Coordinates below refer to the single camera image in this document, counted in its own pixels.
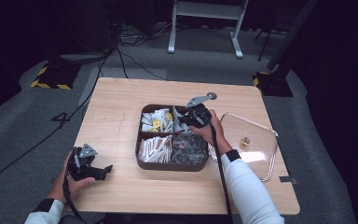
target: brown tray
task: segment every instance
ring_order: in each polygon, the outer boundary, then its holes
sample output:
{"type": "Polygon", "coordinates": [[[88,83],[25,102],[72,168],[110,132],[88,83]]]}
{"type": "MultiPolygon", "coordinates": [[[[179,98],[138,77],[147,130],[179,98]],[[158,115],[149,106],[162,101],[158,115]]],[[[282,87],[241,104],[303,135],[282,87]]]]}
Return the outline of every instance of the brown tray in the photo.
{"type": "MultiPolygon", "coordinates": [[[[172,105],[146,105],[141,112],[141,118],[139,122],[139,129],[138,129],[138,137],[136,142],[136,148],[135,148],[135,158],[138,163],[138,165],[146,170],[161,170],[161,171],[185,171],[185,172],[197,172],[204,168],[206,161],[208,160],[208,144],[205,144],[205,153],[206,157],[200,164],[179,164],[179,163],[156,163],[156,162],[145,162],[141,161],[138,158],[139,153],[139,146],[143,139],[153,138],[156,136],[165,137],[170,134],[172,134],[172,138],[175,137],[174,133],[148,133],[148,132],[142,132],[142,115],[143,113],[151,113],[155,110],[163,109],[163,108],[169,108],[170,112],[172,113],[172,105]]],[[[187,112],[187,108],[184,106],[175,106],[176,110],[181,113],[185,114],[187,112]]]]}

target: hand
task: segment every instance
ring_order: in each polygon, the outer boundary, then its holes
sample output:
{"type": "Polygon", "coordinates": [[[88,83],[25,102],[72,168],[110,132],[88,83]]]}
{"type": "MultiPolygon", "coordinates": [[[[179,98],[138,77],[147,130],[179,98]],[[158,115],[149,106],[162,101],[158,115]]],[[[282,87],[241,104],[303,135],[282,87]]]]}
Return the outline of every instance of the hand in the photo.
{"type": "MultiPolygon", "coordinates": [[[[211,113],[211,124],[214,126],[214,129],[216,130],[216,142],[217,146],[219,148],[219,152],[221,155],[225,154],[226,152],[230,151],[232,149],[229,142],[226,140],[224,135],[224,130],[222,123],[220,122],[219,118],[216,116],[216,113],[214,110],[209,110],[209,113],[211,113]]],[[[211,130],[211,124],[208,124],[205,127],[202,127],[200,129],[190,126],[189,130],[193,132],[194,134],[198,134],[201,136],[207,143],[214,145],[213,143],[213,137],[212,137],[212,130],[211,130]]]]}
{"type": "MultiPolygon", "coordinates": [[[[65,196],[63,196],[62,184],[65,176],[66,165],[68,163],[69,158],[71,157],[71,153],[72,151],[69,152],[68,156],[66,157],[66,160],[63,163],[62,171],[55,179],[54,186],[48,194],[47,198],[56,199],[61,201],[62,203],[66,203],[65,196]]],[[[94,182],[95,179],[93,177],[88,177],[79,181],[75,181],[70,175],[68,175],[68,185],[69,190],[71,191],[71,198],[75,198],[75,196],[81,189],[91,185],[94,182]]]]}

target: clear plastic lid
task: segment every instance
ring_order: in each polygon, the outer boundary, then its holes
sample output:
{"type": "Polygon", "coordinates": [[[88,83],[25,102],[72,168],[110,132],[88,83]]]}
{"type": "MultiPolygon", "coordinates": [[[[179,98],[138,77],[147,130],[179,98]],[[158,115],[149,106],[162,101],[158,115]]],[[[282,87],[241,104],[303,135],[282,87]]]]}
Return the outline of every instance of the clear plastic lid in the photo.
{"type": "MultiPolygon", "coordinates": [[[[223,115],[222,126],[225,138],[238,150],[261,181],[271,178],[278,147],[278,134],[261,124],[242,118],[232,113],[223,115]]],[[[210,158],[216,161],[216,153],[209,146],[210,158]]]]}

